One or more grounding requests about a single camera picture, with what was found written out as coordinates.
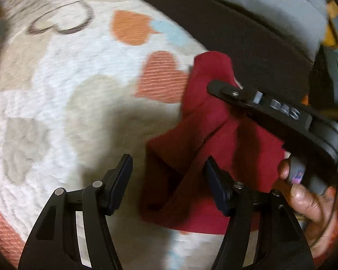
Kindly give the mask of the person's right hand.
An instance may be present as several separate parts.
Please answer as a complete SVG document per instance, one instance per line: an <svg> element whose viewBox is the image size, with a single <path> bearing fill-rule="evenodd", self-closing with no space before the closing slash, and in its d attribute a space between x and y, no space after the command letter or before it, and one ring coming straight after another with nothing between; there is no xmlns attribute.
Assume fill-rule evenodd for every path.
<svg viewBox="0 0 338 270"><path fill-rule="evenodd" d="M292 209L309 220L305 236L311 248L312 256L317 259L325 254L338 238L338 218L332 212L335 201L335 189L330 187L325 195L310 192L301 184L287 183L289 161L278 164L279 178L274 188L279 189Z"/></svg>

